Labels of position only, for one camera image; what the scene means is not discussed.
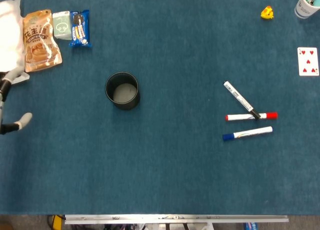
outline white cloth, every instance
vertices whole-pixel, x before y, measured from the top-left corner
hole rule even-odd
[[[25,68],[20,0],[0,2],[0,72]]]

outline oreo package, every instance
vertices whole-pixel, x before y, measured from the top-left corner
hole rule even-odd
[[[69,46],[87,46],[91,47],[89,42],[89,10],[81,13],[70,12],[70,21],[72,25],[72,41]]]

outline white marker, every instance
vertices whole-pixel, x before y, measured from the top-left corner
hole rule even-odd
[[[267,113],[259,113],[260,119],[277,119],[277,112],[267,112]],[[226,121],[237,121],[237,120],[253,120],[254,116],[252,114],[238,114],[238,115],[227,115],[225,116]]]
[[[255,119],[260,118],[259,113],[252,107],[252,105],[249,104],[248,101],[246,101],[246,99],[242,95],[240,95],[240,93],[230,84],[229,81],[225,81],[223,85],[246,108],[246,110],[249,111],[252,114],[252,116],[255,117]]]
[[[248,130],[248,131],[240,131],[240,132],[234,132],[234,133],[230,133],[230,134],[224,134],[224,135],[222,135],[222,138],[224,141],[228,141],[228,140],[232,140],[235,138],[240,138],[240,137],[244,137],[244,136],[254,136],[254,135],[269,133],[272,131],[273,131],[272,127],[267,126],[267,127],[257,128],[257,129]]]

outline yellow rubber duck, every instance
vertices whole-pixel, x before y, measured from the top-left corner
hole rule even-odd
[[[274,18],[274,11],[271,6],[265,7],[265,9],[261,12],[261,18],[266,20],[272,20]]]

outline blue marker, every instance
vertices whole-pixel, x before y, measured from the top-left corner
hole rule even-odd
[[[273,131],[272,127],[267,126],[267,127],[257,128],[257,129],[248,130],[248,131],[240,131],[240,132],[234,132],[230,134],[224,134],[222,135],[222,138],[224,141],[228,141],[228,140],[233,140],[233,139],[244,137],[244,136],[254,136],[254,135],[259,135],[264,133],[270,133],[272,131]]]

